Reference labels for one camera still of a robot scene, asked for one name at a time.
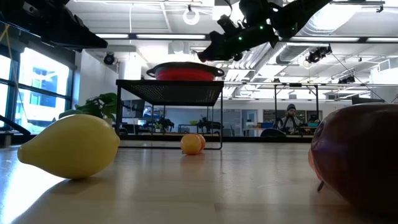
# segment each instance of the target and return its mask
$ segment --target spotlight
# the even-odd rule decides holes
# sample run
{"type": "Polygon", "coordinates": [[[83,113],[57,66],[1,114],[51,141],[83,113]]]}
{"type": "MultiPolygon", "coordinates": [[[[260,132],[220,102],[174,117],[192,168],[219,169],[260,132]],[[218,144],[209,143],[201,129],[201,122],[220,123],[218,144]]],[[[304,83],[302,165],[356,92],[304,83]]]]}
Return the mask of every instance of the spotlight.
{"type": "Polygon", "coordinates": [[[106,56],[104,58],[104,63],[106,65],[116,65],[118,60],[114,57],[114,52],[108,52],[106,53],[106,56]]]}
{"type": "Polygon", "coordinates": [[[355,82],[355,77],[353,75],[350,75],[347,78],[342,78],[341,80],[338,80],[338,84],[350,84],[355,82]]]}
{"type": "Polygon", "coordinates": [[[308,63],[317,63],[326,55],[332,53],[331,47],[319,47],[315,51],[311,51],[310,55],[305,59],[308,63]]]}

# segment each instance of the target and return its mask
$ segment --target person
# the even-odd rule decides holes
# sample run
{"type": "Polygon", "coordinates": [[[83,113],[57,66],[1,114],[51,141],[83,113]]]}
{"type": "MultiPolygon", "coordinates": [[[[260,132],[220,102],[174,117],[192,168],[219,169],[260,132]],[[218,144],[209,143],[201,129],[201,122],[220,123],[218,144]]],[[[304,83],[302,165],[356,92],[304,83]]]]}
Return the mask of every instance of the person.
{"type": "Polygon", "coordinates": [[[286,117],[282,118],[279,129],[286,133],[294,133],[301,124],[301,120],[296,117],[296,106],[291,103],[287,106],[286,111],[286,117]]]}

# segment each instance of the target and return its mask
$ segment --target table surface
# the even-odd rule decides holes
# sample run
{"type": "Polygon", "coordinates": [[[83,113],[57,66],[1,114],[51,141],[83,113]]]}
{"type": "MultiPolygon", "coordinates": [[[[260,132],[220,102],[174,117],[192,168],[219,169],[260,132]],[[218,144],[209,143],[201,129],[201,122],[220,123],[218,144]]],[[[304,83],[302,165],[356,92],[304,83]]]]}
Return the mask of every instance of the table surface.
{"type": "Polygon", "coordinates": [[[0,149],[0,223],[393,223],[360,215],[327,188],[317,193],[309,147],[225,143],[197,156],[120,149],[109,167],[80,181],[0,149]]]}

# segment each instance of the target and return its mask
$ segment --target cable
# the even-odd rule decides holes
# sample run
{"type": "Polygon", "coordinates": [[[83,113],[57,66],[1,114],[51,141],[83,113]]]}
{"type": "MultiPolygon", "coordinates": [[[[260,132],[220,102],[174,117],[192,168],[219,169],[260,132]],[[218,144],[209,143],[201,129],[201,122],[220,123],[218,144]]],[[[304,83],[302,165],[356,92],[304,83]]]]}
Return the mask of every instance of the cable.
{"type": "Polygon", "coordinates": [[[0,42],[2,41],[4,35],[6,35],[6,32],[8,31],[8,27],[9,27],[9,25],[6,25],[6,28],[5,28],[5,29],[3,30],[3,32],[1,33],[0,42]]]}
{"type": "Polygon", "coordinates": [[[398,96],[396,96],[390,103],[394,102],[397,98],[398,98],[398,96]]]}
{"type": "Polygon", "coordinates": [[[384,102],[386,102],[387,103],[387,101],[385,100],[385,99],[383,99],[383,98],[381,98],[377,93],[375,93],[371,88],[369,88],[365,83],[363,83],[360,79],[358,79],[356,76],[355,76],[355,74],[353,73],[353,72],[351,72],[351,70],[350,69],[348,69],[337,57],[336,57],[336,55],[334,55],[333,53],[331,53],[333,56],[334,56],[334,58],[348,71],[348,72],[350,72],[350,74],[352,75],[352,76],[354,76],[362,85],[364,85],[368,90],[370,90],[373,94],[375,94],[378,98],[380,98],[380,100],[384,100],[384,102]]]}
{"type": "Polygon", "coordinates": [[[231,8],[231,13],[229,14],[229,16],[228,16],[228,18],[230,18],[231,17],[231,15],[232,15],[232,11],[233,11],[233,8],[232,8],[232,5],[231,5],[231,3],[230,3],[230,1],[229,0],[224,0],[224,2],[226,2],[227,3],[227,5],[231,8]]]}

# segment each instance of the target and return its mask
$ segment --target metal table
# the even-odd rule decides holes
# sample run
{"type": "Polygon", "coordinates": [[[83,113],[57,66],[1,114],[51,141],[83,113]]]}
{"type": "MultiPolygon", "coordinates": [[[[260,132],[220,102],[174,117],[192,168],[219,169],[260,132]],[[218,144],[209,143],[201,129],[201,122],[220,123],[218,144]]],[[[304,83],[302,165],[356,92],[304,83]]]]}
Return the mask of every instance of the metal table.
{"type": "MultiPolygon", "coordinates": [[[[220,120],[223,124],[223,87],[222,81],[162,81],[162,80],[116,80],[118,100],[116,108],[116,134],[119,135],[122,118],[121,90],[138,96],[152,105],[151,120],[154,122],[154,106],[207,106],[213,107],[221,95],[220,120]]],[[[220,147],[205,149],[221,149],[223,147],[223,130],[220,130],[220,147]]],[[[122,146],[146,149],[180,149],[179,147],[122,146]]]]}

